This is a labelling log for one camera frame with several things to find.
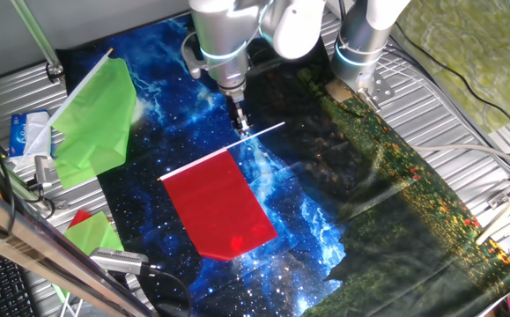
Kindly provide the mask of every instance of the metal tube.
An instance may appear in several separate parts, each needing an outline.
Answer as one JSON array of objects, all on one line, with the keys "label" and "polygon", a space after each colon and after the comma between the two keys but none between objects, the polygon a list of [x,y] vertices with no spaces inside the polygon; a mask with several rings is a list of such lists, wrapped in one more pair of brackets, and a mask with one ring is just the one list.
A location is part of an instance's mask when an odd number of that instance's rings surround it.
[{"label": "metal tube", "polygon": [[[10,206],[0,200],[0,227],[5,228],[9,220]],[[13,238],[5,242],[0,240],[3,256],[114,316],[123,316],[124,312],[153,316],[151,310],[117,282],[107,278],[55,228],[30,215],[17,214],[12,235]]]},{"label": "metal tube", "polygon": [[372,94],[373,73],[388,42],[391,27],[374,29],[366,20],[368,0],[357,0],[346,13],[335,43],[331,68],[355,92]]},{"label": "metal tube", "polygon": [[24,21],[24,24],[26,25],[27,29],[29,30],[29,33],[32,34],[33,39],[37,43],[37,45],[40,47],[41,53],[45,56],[45,59],[47,59],[47,62],[49,63],[49,68],[55,73],[59,74],[60,72],[63,72],[63,66],[61,65],[61,62],[59,61],[59,57],[57,57],[57,54],[55,53],[53,47],[51,47],[51,44],[47,40],[47,37],[41,30],[40,25],[37,23],[37,20],[33,16],[32,12],[29,10],[29,7],[26,4],[25,0],[11,0],[11,3],[13,4],[14,8],[16,8],[16,11],[18,12],[19,16],[22,18],[22,21]]}]

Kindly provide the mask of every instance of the green cloth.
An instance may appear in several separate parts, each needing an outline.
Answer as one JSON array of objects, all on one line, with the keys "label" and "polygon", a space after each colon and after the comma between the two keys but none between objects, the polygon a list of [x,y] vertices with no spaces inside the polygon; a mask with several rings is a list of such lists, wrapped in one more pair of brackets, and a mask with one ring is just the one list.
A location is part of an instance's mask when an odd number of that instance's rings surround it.
[{"label": "green cloth", "polygon": [[[412,41],[510,114],[510,0],[413,0],[398,21]],[[456,75],[412,47],[397,27],[392,34],[482,129],[489,133],[510,123],[476,100]]]},{"label": "green cloth", "polygon": [[125,162],[136,91],[123,59],[108,59],[53,124],[66,136],[55,167],[69,188]]},{"label": "green cloth", "polygon": [[80,224],[73,225],[67,229],[64,236],[86,255],[98,247],[123,251],[120,238],[103,212],[89,217]]},{"label": "green cloth", "polygon": [[[482,227],[432,167],[349,88],[335,101],[325,89],[330,70],[298,75],[366,158],[360,168],[371,162],[373,171],[337,206],[346,256],[327,280],[341,285],[303,316],[474,316],[509,293],[510,258],[492,239],[476,244]],[[346,155],[329,140],[316,144],[323,170]],[[335,186],[327,175],[323,185]],[[370,199],[382,192],[389,195]]]}]

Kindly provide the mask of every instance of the metal rod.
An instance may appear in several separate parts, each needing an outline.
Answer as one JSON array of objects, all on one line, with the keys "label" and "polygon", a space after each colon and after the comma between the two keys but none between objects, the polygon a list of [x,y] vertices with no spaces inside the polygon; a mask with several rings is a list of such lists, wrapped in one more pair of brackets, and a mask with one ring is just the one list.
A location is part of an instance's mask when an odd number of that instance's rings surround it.
[{"label": "metal rod", "polygon": [[14,8],[16,8],[16,11],[18,12],[22,21],[24,21],[24,24],[29,30],[29,33],[32,34],[33,39],[40,47],[41,53],[43,53],[45,59],[47,59],[47,62],[50,65],[50,69],[55,70],[56,73],[58,73],[57,71],[62,71],[63,66],[61,66],[61,62],[59,61],[57,54],[55,53],[53,47],[51,47],[51,44],[45,36],[45,33],[41,30],[41,27],[37,23],[37,20],[33,16],[32,12],[29,10],[26,1],[11,0],[11,3],[14,5]]},{"label": "metal rod", "polygon": [[[0,199],[0,227],[6,228],[9,220],[10,205]],[[12,235],[5,243],[0,240],[3,256],[114,316],[123,312],[152,316],[151,310],[46,222],[18,213]]]}]

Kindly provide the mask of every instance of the red cloth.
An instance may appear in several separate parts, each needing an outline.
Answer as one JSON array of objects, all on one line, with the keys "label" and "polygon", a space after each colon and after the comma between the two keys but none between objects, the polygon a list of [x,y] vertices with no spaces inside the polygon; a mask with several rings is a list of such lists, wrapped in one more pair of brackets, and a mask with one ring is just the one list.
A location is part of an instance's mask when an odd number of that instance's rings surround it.
[{"label": "red cloth", "polygon": [[226,149],[161,180],[201,256],[229,261],[277,237]]},{"label": "red cloth", "polygon": [[70,222],[69,228],[71,228],[73,225],[80,224],[81,222],[85,221],[86,219],[88,219],[91,216],[92,216],[91,214],[89,214],[88,212],[86,212],[84,210],[77,211],[77,214]]}]

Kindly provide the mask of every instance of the starry space print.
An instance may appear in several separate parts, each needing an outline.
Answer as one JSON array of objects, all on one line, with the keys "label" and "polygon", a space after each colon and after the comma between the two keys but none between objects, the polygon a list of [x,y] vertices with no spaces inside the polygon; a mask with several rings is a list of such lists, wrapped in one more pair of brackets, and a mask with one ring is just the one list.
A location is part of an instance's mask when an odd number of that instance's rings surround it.
[{"label": "starry space print", "polygon": [[[296,177],[295,154],[281,155],[284,161],[265,145],[279,144],[279,131],[229,150],[278,233],[230,262],[199,256],[159,181],[240,140],[213,80],[205,73],[192,79],[181,58],[189,23],[189,16],[172,18],[59,52],[69,89],[111,47],[110,57],[126,61],[137,90],[127,162],[99,176],[122,243],[187,284],[195,316],[301,315],[340,285],[326,277],[345,256],[339,243],[344,229],[335,225],[334,209],[317,202],[323,201],[319,194],[306,194]],[[140,282],[156,307],[162,309],[167,299],[181,301],[170,280]]]}]

